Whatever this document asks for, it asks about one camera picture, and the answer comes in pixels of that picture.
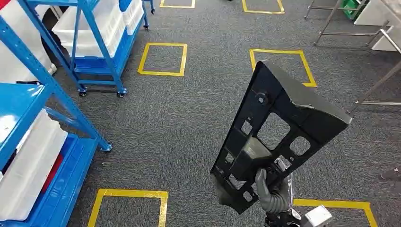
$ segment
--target blue rack frame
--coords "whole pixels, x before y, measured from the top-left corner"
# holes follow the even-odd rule
[[[85,115],[73,103],[47,69],[30,52],[22,40],[0,16],[0,40],[41,81],[41,85],[1,84],[0,96],[5,105],[0,106],[0,117],[13,117],[4,140],[0,141],[0,169],[13,154],[42,108],[51,116],[86,132],[90,139],[69,134],[61,149],[64,159],[46,193],[40,194],[25,221],[2,221],[4,227],[53,227],[66,226],[75,201],[82,187],[96,148],[110,151],[111,144],[100,135]],[[72,118],[45,107],[50,96],[71,114]]]
[[[135,36],[137,34],[137,30],[133,35],[128,35],[124,32],[124,35],[120,41],[119,49],[130,47],[129,50],[116,52],[114,57],[110,57],[110,54],[106,48],[106,45],[103,41],[103,38],[100,34],[99,28],[96,25],[95,18],[92,14],[93,8],[99,2],[99,0],[18,0],[19,4],[21,5],[22,9],[26,12],[28,17],[31,19],[35,27],[38,29],[39,33],[51,49],[51,51],[55,54],[58,58],[62,66],[67,71],[67,74],[72,78],[75,85],[78,88],[80,96],[87,95],[87,88],[85,87],[86,84],[94,84],[94,85],[113,85],[117,87],[117,96],[123,97],[127,93],[127,89],[124,88],[121,81],[122,70],[120,68],[125,67],[125,63],[129,57],[129,53],[131,52],[131,48],[135,41]],[[56,42],[51,37],[50,33],[45,28],[44,24],[41,20],[36,16],[36,12],[34,7],[37,5],[53,5],[53,6],[74,6],[77,7],[77,14],[75,20],[75,34],[73,39],[73,47],[71,53],[71,60],[70,62],[62,54],[60,48],[56,44]],[[145,11],[145,6],[142,3],[142,7],[144,8],[144,15],[142,16],[141,22],[144,20],[144,28],[148,29],[148,18]],[[97,44],[99,45],[100,51],[103,55],[103,58],[97,57],[84,57],[84,58],[77,58],[75,57],[76,45],[77,45],[77,30],[79,25],[79,17],[81,11],[84,13],[85,18],[89,27],[92,30],[92,33],[96,39]],[[129,45],[123,43],[122,41],[130,41]],[[103,74],[103,75],[111,75],[113,77],[113,81],[108,80],[82,80],[80,79],[80,74]]]

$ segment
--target yellow floor marking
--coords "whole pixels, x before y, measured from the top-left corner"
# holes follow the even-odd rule
[[[294,206],[318,207],[320,205],[330,208],[348,208],[348,209],[364,210],[370,227],[377,227],[377,223],[375,218],[373,217],[373,213],[372,210],[370,209],[369,202],[294,199]]]
[[[192,0],[192,3],[190,6],[166,6],[164,5],[165,0],[161,0],[160,2],[160,7],[168,7],[168,8],[182,8],[182,9],[193,9],[195,8],[195,0]]]
[[[256,60],[255,60],[255,52],[263,52],[263,53],[284,53],[284,54],[299,54],[301,57],[301,61],[304,65],[305,71],[309,78],[309,83],[302,83],[305,87],[317,87],[317,84],[313,78],[311,69],[309,67],[308,61],[306,61],[304,52],[302,50],[298,51],[282,51],[282,50],[265,50],[265,49],[250,49],[249,55],[251,57],[252,71],[255,70]]]
[[[166,226],[168,192],[101,188],[97,192],[95,203],[93,204],[92,208],[92,213],[90,214],[88,227],[95,227],[97,215],[99,214],[100,205],[102,204],[104,196],[160,198],[158,227]]]
[[[181,47],[183,47],[183,56],[181,58],[180,71],[179,72],[158,72],[158,71],[145,71],[145,70],[143,70],[143,67],[145,65],[146,57],[148,55],[150,46],[181,46]],[[184,76],[184,71],[185,71],[185,64],[186,64],[186,59],[187,59],[187,50],[188,50],[188,45],[187,44],[147,43],[146,46],[145,46],[145,50],[143,51],[142,58],[140,59],[140,63],[139,63],[139,67],[138,67],[138,73],[146,74],[146,75],[182,77],[182,76]]]
[[[244,8],[244,12],[246,12],[246,13],[284,14],[284,7],[283,7],[283,4],[281,3],[281,0],[277,0],[277,3],[280,8],[280,11],[278,11],[278,12],[248,10],[248,7],[246,6],[246,0],[242,0],[242,8]]]

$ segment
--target black plastic part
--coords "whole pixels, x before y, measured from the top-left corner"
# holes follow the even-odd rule
[[[265,227],[299,227],[301,226],[300,220],[291,216],[290,211],[280,214],[266,213]]]
[[[275,148],[268,149],[258,138],[258,132],[271,113],[284,120],[290,130]],[[331,105],[278,66],[268,61],[258,62],[210,171],[220,203],[241,214],[259,199],[252,187],[258,168],[268,170],[266,183],[272,189],[343,131],[351,120],[343,110]],[[249,133],[241,129],[245,121],[252,127]],[[310,143],[310,148],[301,155],[296,155],[290,148],[298,136]],[[228,154],[233,161],[226,160]],[[274,163],[280,155],[291,163],[285,171]],[[231,175],[244,181],[239,189],[230,180]]]
[[[78,95],[81,96],[81,97],[86,97],[86,96],[87,96],[87,93],[86,93],[85,91],[80,91],[80,92],[78,93]]]

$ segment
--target caster wheel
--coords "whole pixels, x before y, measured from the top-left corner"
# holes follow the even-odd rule
[[[80,91],[80,92],[79,92],[79,96],[81,96],[81,97],[86,97],[86,96],[87,96],[87,93],[86,93],[85,91]]]

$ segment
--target shelf upright post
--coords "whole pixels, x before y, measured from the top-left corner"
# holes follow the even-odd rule
[[[0,16],[0,40],[11,52],[45,85],[54,89],[54,95],[60,104],[75,118],[78,124],[87,134],[99,143],[101,150],[110,151],[112,146],[107,143],[102,135],[93,127],[85,115],[77,108],[71,98],[64,92],[56,80],[43,67],[39,60],[32,54],[28,47],[15,34],[7,22]]]
[[[74,72],[74,70],[71,70],[73,66],[70,66],[69,62],[67,59],[64,57],[62,54],[62,51],[50,35],[49,31],[47,31],[47,28],[44,26],[44,24],[40,21],[39,17],[37,16],[37,13],[35,12],[34,9],[32,9],[27,0],[18,0],[18,3],[20,4],[21,8],[25,11],[26,15],[29,17],[29,19],[32,21],[36,29],[39,31],[40,35],[44,39],[44,41],[47,43],[51,51],[54,53],[54,55],[57,57],[59,60],[60,64],[63,66],[63,68],[66,70],[67,74],[70,76],[72,81],[74,82],[75,86],[77,87],[79,92],[86,92],[87,89],[85,86],[82,84],[79,84],[78,76]]]
[[[107,65],[109,66],[110,73],[113,77],[113,80],[115,81],[118,93],[126,94],[127,89],[124,88],[122,85],[120,75],[118,75],[117,70],[116,70],[116,65],[115,65],[113,59],[110,57],[109,51],[107,50],[106,45],[103,41],[103,37],[100,34],[99,28],[97,27],[95,17],[92,14],[92,9],[87,4],[87,0],[78,0],[77,11],[79,10],[79,8],[82,9],[82,12],[84,13],[85,18],[87,20],[87,23],[88,23],[90,29],[92,30],[93,36],[95,37],[96,42],[99,45],[100,51],[102,52],[102,55],[105,58]]]

